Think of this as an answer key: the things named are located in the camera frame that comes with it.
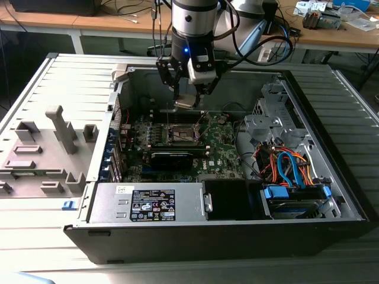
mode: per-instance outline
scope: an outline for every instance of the table leg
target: table leg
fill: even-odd
[[[69,30],[68,34],[71,36],[73,48],[76,54],[84,54],[82,42],[81,42],[81,31],[79,30]]]

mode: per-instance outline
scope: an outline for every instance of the electronic equipment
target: electronic equipment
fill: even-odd
[[[9,0],[17,12],[39,12],[93,16],[102,0]]]
[[[91,261],[305,256],[376,226],[291,74],[244,67],[191,110],[175,106],[169,90],[146,93],[156,70],[128,62],[97,138],[79,218],[64,229]],[[127,111],[113,127],[118,98]],[[118,158],[104,164],[115,149]],[[117,164],[121,182],[113,181]]]

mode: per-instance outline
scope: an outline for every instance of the warning sticker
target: warning sticker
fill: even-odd
[[[175,221],[175,191],[133,191],[130,220]]]

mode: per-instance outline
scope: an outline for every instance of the blue clip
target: blue clip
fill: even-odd
[[[65,201],[62,206],[63,211],[75,211],[76,210],[76,202],[74,201]]]
[[[303,183],[303,180],[301,179],[301,176],[298,174],[298,171],[297,171],[296,159],[289,152],[282,152],[278,156],[278,172],[279,172],[279,175],[288,183],[289,186],[293,186],[292,181],[290,181],[290,179],[288,177],[286,177],[286,175],[283,173],[282,163],[281,162],[282,162],[282,158],[283,158],[284,155],[287,155],[290,158],[290,160],[291,160],[292,168],[293,168],[293,172],[294,172],[294,176],[295,176],[295,180],[296,180],[297,185],[300,188],[305,188],[306,186]]]
[[[322,189],[324,190],[324,193],[327,198],[332,196],[332,192],[330,191],[330,188],[328,186],[324,186]]]
[[[285,186],[268,186],[267,188],[265,188],[264,192],[266,199],[290,197]]]

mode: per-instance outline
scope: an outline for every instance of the wire bundle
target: wire bundle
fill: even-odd
[[[271,149],[264,149],[262,146],[258,146],[257,151],[255,152],[255,159],[257,158],[260,151],[267,151],[269,150],[269,164],[265,166],[263,170],[259,172],[259,175],[262,179],[265,179],[267,182],[279,184],[282,186],[291,186],[291,182],[288,182],[288,175],[293,172],[294,176],[296,178],[297,169],[301,173],[301,177],[303,178],[304,184],[307,185],[314,185],[311,175],[310,175],[310,166],[308,164],[308,161],[302,157],[299,153],[296,153],[292,151],[289,148],[283,147],[283,146],[274,146]],[[281,170],[281,159],[279,159],[279,156],[281,153],[287,153],[289,156],[293,156],[296,161],[296,169],[293,169],[293,164],[288,163],[287,168],[285,169],[285,175],[282,176],[280,173],[278,173],[278,170]]]

